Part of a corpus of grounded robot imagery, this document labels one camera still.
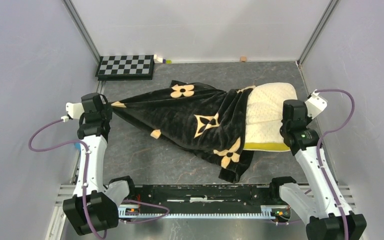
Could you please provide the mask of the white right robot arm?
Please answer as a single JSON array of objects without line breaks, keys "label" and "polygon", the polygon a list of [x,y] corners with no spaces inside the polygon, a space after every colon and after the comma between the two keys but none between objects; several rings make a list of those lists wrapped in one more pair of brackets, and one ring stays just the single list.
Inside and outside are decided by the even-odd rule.
[{"label": "white right robot arm", "polygon": [[359,240],[367,227],[365,217],[354,213],[341,193],[321,147],[318,133],[307,127],[306,103],[283,102],[280,135],[305,173],[312,197],[290,176],[276,177],[269,185],[269,199],[285,202],[305,224],[309,240]]}]

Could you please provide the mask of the white yellow pillow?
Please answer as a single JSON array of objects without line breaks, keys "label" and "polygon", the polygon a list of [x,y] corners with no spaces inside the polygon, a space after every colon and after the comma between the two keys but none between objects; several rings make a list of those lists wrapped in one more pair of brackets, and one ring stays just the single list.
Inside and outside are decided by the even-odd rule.
[{"label": "white yellow pillow", "polygon": [[250,92],[245,117],[244,150],[264,152],[289,152],[280,134],[283,103],[296,100],[293,85],[285,82],[266,83],[253,87]]}]

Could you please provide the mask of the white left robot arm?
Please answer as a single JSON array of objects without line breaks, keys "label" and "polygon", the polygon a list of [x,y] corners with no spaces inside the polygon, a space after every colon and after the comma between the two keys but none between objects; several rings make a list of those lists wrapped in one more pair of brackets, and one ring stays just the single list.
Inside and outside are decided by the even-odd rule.
[{"label": "white left robot arm", "polygon": [[62,210],[79,236],[93,234],[104,240],[109,229],[119,224],[119,205],[133,203],[137,190],[130,176],[103,182],[103,165],[108,146],[113,109],[100,93],[81,97],[80,103],[68,103],[70,118],[79,121],[77,137],[80,145],[78,179],[71,198]]}]

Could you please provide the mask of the black floral pillowcase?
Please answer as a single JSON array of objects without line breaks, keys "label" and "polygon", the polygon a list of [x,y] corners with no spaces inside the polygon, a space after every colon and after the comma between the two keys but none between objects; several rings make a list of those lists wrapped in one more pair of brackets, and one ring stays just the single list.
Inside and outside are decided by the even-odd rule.
[{"label": "black floral pillowcase", "polygon": [[225,91],[173,80],[169,87],[114,101],[111,107],[151,137],[220,166],[219,178],[235,184],[253,157],[244,149],[247,101],[253,89]]}]

